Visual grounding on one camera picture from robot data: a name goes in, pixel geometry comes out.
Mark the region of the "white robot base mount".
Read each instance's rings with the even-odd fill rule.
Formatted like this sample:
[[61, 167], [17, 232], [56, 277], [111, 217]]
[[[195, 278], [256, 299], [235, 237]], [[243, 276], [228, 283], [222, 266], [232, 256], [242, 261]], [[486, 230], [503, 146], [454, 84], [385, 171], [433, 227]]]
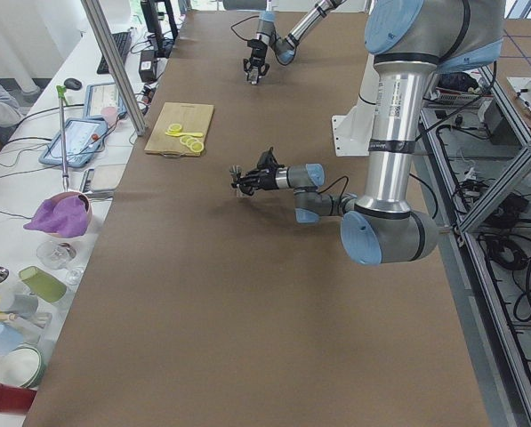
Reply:
[[356, 105], [345, 116], [332, 116], [334, 150], [337, 157], [369, 155], [378, 84], [379, 76], [374, 69], [374, 56], [369, 53]]

